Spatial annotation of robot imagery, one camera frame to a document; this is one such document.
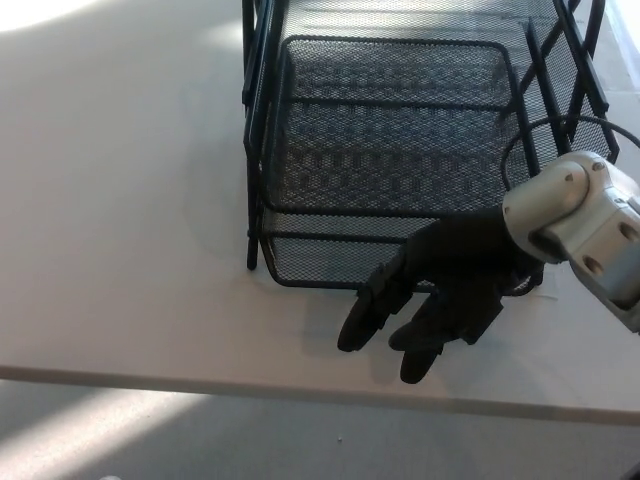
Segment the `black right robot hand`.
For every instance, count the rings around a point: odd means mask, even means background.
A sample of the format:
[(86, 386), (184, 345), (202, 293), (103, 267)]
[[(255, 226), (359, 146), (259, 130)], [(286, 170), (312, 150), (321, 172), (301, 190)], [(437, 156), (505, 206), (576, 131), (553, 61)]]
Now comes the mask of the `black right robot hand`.
[(499, 208), (461, 214), (423, 227), (359, 289), (337, 340), (343, 352), (362, 349), (412, 298), (419, 283), (434, 287), (388, 345), (402, 353), (400, 378), (420, 382), (447, 343), (475, 344), (509, 296), (540, 283), (543, 263), (518, 247)]

